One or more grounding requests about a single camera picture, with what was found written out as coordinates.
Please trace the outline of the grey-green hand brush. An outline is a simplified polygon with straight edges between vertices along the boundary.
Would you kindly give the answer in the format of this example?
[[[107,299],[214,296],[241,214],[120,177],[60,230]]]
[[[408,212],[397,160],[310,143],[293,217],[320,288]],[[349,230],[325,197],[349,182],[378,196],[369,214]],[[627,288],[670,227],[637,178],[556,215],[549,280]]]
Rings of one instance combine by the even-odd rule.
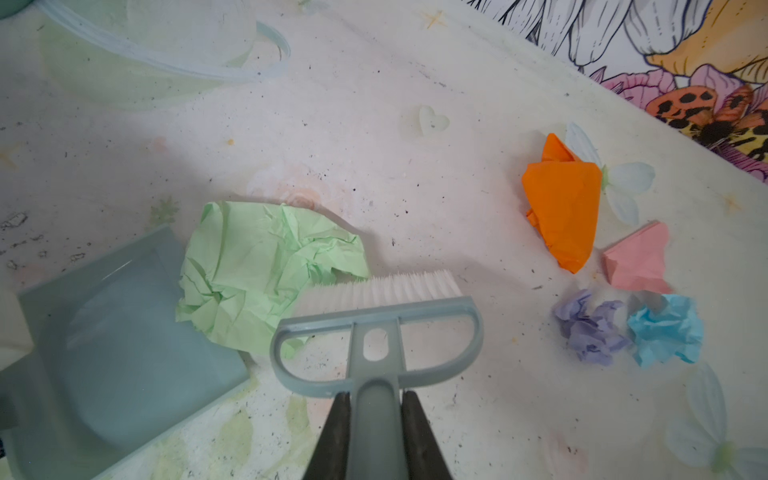
[[[436,366],[406,366],[402,328],[463,316],[473,335],[456,357]],[[284,365],[284,343],[320,334],[349,336],[346,374],[332,381],[303,379]],[[345,479],[409,479],[401,420],[402,394],[463,373],[481,352],[480,311],[448,270],[396,274],[304,291],[294,315],[280,321],[269,348],[280,383],[297,395],[351,395],[351,432]]]

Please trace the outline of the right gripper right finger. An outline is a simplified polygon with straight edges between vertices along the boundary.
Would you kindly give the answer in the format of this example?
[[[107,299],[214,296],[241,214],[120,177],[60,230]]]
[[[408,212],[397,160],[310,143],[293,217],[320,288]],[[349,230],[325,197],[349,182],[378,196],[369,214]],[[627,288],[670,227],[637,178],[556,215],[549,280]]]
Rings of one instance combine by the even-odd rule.
[[[401,400],[404,448],[410,480],[452,480],[428,418],[415,391]]]

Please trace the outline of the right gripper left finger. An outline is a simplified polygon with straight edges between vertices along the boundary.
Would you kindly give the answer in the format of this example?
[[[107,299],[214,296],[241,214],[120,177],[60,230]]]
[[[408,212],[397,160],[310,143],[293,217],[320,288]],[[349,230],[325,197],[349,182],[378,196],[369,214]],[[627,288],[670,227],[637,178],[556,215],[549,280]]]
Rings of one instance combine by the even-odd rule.
[[[303,475],[303,480],[344,480],[351,432],[351,395],[338,393]]]

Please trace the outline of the light green paper scrap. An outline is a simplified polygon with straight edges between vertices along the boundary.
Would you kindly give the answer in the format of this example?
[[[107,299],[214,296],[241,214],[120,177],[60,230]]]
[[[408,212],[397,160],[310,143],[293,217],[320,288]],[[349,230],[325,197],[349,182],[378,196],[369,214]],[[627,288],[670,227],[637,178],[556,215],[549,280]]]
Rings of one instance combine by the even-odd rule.
[[[338,276],[367,279],[370,270],[362,239],[326,216],[210,202],[187,245],[175,316],[215,344],[261,356],[300,294]]]

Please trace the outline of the grey-green plastic dustpan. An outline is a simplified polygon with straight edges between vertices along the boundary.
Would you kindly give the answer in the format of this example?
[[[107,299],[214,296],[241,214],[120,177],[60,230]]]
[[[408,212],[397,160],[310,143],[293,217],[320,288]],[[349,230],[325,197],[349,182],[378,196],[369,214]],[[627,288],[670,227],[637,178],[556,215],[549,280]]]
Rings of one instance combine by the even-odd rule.
[[[177,320],[183,257],[164,226],[20,294],[33,347],[1,373],[14,478],[95,479],[247,380]]]

